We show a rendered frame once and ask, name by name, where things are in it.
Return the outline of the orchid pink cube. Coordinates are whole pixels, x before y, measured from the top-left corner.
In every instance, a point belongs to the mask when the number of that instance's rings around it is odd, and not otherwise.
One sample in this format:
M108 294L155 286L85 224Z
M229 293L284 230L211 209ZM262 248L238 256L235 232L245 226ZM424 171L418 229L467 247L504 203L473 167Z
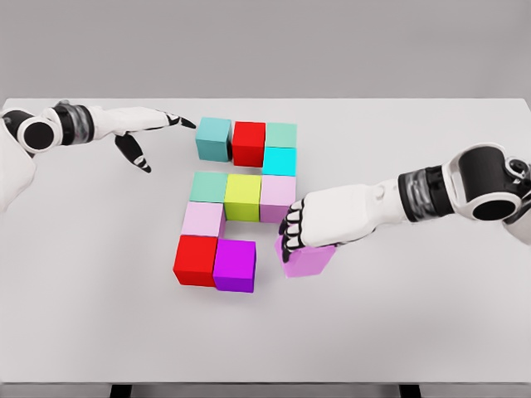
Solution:
M335 254L333 245L323 247L304 247L290 254L287 262L283 261L282 240L275 241L275 250L286 278L305 277L321 274Z

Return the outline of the sea green cube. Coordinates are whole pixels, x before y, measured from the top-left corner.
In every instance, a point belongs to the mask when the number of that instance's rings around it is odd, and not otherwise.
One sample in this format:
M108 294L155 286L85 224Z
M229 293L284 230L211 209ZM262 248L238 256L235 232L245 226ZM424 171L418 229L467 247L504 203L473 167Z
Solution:
M223 203L228 174L224 172L195 172L190 201Z
M272 148L296 148L297 125L288 123L267 123L265 146Z

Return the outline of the pale pink cube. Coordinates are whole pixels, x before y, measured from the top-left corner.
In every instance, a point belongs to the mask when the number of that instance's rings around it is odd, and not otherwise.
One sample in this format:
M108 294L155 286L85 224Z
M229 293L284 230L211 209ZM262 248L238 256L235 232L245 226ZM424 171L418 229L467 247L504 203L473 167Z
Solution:
M226 217L221 203L190 201L185 211L181 234L222 238L225 226Z
M296 178L263 175L261 179L260 222L280 223L295 202Z

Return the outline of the teal blue cube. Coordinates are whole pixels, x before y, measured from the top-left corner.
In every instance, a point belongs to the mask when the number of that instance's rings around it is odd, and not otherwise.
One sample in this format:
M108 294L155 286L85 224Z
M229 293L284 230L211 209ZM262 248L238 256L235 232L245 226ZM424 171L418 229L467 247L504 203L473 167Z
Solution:
M229 162L231 160L231 120L202 117L195 137L201 160Z

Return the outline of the yellow-green cube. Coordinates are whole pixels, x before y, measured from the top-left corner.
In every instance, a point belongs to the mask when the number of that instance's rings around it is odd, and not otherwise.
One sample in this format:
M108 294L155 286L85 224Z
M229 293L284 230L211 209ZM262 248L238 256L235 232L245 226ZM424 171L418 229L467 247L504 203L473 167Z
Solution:
M228 221L260 221L261 176L229 174L224 197Z

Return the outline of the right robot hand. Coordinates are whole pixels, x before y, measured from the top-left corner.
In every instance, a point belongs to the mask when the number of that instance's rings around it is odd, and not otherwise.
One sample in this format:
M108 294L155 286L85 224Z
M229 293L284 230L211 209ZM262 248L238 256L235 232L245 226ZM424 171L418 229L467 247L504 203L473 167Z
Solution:
M373 233L369 193L367 185L347 185L310 192L292 203L279 227L282 261L306 247L345 245Z

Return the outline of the cyan cube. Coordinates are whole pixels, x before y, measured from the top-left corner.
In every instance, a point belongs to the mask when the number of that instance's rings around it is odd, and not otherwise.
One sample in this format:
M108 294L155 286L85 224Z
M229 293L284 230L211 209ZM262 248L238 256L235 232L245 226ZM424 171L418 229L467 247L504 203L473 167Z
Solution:
M295 148L265 147L262 173L264 175L296 176L297 150Z

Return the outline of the red cube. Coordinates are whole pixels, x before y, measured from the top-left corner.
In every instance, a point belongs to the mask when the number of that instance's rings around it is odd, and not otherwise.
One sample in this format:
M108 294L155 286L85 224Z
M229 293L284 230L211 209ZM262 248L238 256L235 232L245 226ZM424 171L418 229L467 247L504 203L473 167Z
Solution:
M231 141L233 162L241 167L262 167L266 124L236 121Z
M181 285L214 287L214 263L218 238L180 235L173 272Z

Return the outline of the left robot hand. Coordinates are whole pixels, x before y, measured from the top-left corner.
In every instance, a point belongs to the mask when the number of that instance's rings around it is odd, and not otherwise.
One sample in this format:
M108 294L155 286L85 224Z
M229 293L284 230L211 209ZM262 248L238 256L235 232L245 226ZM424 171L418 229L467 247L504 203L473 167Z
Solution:
M114 135L114 144L124 157L140 170L151 173L144 152L133 133L164 129L169 126L195 129L192 121L182 116L145 107L104 109L95 122L95 139Z

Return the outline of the magenta purple cube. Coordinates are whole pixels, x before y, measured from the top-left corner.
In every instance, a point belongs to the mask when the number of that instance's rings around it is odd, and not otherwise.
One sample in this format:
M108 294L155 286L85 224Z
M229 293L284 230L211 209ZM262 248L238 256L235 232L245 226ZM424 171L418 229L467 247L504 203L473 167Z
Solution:
M255 274L255 241L220 239L217 242L213 278L218 290L253 293Z

